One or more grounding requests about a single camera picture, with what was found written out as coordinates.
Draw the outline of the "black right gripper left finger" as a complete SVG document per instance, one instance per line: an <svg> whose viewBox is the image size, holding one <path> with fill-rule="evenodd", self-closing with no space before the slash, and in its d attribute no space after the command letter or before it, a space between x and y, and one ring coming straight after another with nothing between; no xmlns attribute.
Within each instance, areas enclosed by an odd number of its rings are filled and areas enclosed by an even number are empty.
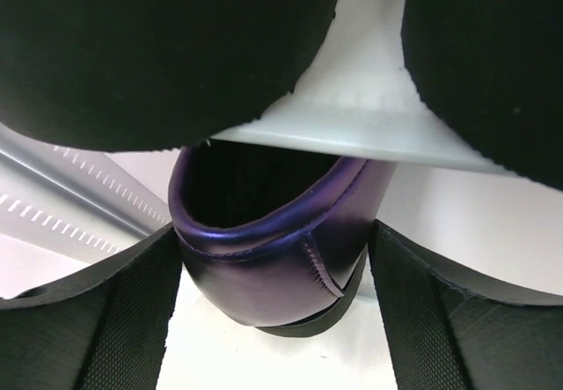
<svg viewBox="0 0 563 390"><path fill-rule="evenodd" d="M154 389L181 275L167 225L1 302L3 389Z"/></svg>

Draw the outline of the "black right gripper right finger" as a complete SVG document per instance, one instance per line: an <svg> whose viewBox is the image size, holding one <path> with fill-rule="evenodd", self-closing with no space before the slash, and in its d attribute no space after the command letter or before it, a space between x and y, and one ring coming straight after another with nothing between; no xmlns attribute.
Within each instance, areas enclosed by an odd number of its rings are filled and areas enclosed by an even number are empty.
<svg viewBox="0 0 563 390"><path fill-rule="evenodd" d="M560 389L562 297L479 273L381 222L369 259L400 389Z"/></svg>

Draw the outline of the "purple loafer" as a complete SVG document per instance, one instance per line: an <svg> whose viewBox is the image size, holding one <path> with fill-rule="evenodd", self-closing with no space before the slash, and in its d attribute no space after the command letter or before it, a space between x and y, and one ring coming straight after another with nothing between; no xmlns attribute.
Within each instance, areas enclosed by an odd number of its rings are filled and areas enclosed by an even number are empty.
<svg viewBox="0 0 563 390"><path fill-rule="evenodd" d="M395 168L248 143L185 147L168 206L186 270L241 325L321 334L355 298Z"/></svg>

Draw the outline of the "green loafer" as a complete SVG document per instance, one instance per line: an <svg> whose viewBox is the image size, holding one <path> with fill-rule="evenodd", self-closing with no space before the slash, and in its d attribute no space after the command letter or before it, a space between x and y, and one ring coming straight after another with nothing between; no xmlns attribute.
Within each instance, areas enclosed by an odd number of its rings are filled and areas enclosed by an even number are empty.
<svg viewBox="0 0 563 390"><path fill-rule="evenodd" d="M406 0L405 66L474 150L562 187L562 0Z"/></svg>
<svg viewBox="0 0 563 390"><path fill-rule="evenodd" d="M1 0L1 123L92 151L194 145L293 92L338 0Z"/></svg>

